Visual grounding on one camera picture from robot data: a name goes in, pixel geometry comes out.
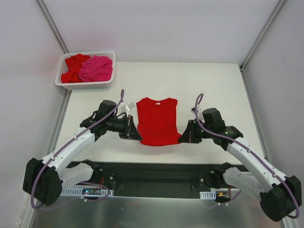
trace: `white wall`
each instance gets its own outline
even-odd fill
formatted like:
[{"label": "white wall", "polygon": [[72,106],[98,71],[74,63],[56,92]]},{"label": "white wall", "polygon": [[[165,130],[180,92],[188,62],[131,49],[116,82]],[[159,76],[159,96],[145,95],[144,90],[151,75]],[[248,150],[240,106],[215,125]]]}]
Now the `white wall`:
[{"label": "white wall", "polygon": [[[287,1],[245,69],[271,162],[304,184],[304,1]],[[304,227],[304,208],[299,219]]]},{"label": "white wall", "polygon": [[54,84],[63,53],[35,1],[0,1],[0,9],[0,228],[10,228],[26,163],[46,153],[63,100]]},{"label": "white wall", "polygon": [[278,0],[45,0],[69,52],[241,64]]}]

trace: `gray floor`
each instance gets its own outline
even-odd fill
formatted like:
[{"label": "gray floor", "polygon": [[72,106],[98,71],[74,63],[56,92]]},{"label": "gray floor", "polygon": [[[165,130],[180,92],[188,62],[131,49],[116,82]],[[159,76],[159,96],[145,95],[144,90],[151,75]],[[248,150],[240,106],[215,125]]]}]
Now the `gray floor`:
[{"label": "gray floor", "polygon": [[[51,207],[70,197],[60,197]],[[228,206],[208,209],[214,201],[199,199],[107,198],[85,203],[76,199],[52,210],[35,212],[37,228],[279,228],[242,193]]]}]

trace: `white plastic basket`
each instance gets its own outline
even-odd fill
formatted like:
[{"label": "white plastic basket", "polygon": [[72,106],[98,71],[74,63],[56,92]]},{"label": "white plastic basket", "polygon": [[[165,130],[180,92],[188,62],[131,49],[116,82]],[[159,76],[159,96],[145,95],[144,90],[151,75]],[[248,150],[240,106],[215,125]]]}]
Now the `white plastic basket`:
[{"label": "white plastic basket", "polygon": [[[66,73],[68,71],[67,64],[65,59],[70,58],[71,56],[77,55],[77,54],[82,54],[82,55],[89,55],[91,57],[93,56],[107,56],[113,61],[113,72],[111,75],[111,79],[109,81],[105,82],[81,82],[81,83],[62,83],[61,82],[61,75]],[[64,88],[68,90],[73,90],[73,89],[100,89],[100,88],[110,88],[111,87],[111,82],[113,81],[114,78],[114,70],[115,70],[115,53],[112,51],[90,51],[90,52],[74,52],[74,53],[66,53],[62,56],[56,76],[55,76],[55,84],[57,86],[63,86]]]}]

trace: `white table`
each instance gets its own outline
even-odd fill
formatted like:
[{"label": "white table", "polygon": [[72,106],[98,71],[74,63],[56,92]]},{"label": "white table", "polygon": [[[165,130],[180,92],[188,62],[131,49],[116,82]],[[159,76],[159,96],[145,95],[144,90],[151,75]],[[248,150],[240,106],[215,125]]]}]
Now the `white table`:
[{"label": "white table", "polygon": [[[237,127],[249,143],[262,154],[257,129],[237,64],[211,63],[156,63],[117,62],[112,87],[103,90],[74,90],[71,94],[57,146],[61,146],[79,127],[79,124],[97,110],[104,100],[119,101],[121,89],[124,101],[134,104],[149,97],[162,100],[176,98],[177,128],[180,134],[189,119],[190,109],[199,93],[204,93],[204,107],[217,108],[226,125]],[[130,111],[137,126],[137,110]],[[163,147],[150,147],[139,141],[122,140],[118,133],[108,132],[89,146],[75,161],[90,159],[95,162],[154,162],[240,164],[211,139],[200,144],[182,143]]]}]

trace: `robotic arm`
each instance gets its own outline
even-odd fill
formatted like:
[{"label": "robotic arm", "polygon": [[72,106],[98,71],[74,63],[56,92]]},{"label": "robotic arm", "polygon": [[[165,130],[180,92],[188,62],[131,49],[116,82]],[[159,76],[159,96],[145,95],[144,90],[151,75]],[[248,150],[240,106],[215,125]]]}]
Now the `robotic arm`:
[{"label": "robotic arm", "polygon": [[234,186],[260,202],[262,210],[273,221],[280,221],[296,209],[287,187],[291,190],[298,206],[302,204],[301,182],[295,176],[287,177],[263,157],[255,153],[243,134],[234,126],[226,126],[216,108],[192,112],[196,120],[189,120],[187,128],[179,138],[182,143],[200,143],[212,139],[225,151],[236,157],[252,174],[239,171],[232,164],[218,166],[204,180],[210,187],[222,184]]},{"label": "robotic arm", "polygon": [[64,149],[60,148],[62,151],[58,157],[55,157],[58,152],[58,150],[55,150],[40,161],[35,158],[31,159],[27,163],[23,190],[31,194],[34,181],[46,164],[47,167],[40,176],[34,192],[34,197],[46,206],[53,204],[60,196],[62,190],[70,186],[86,180],[98,182],[101,173],[100,167],[96,163],[85,160],[73,168],[68,169],[67,166],[81,151],[97,141],[107,131],[118,132],[119,137],[122,139],[142,140],[134,125],[133,117],[131,115],[127,116],[126,113],[124,113],[125,116],[123,118],[118,118],[115,114],[111,114],[104,121],[78,137],[81,132],[104,118],[115,107],[116,103],[113,101],[104,100],[98,110],[85,119],[75,134],[65,143],[68,146]]}]

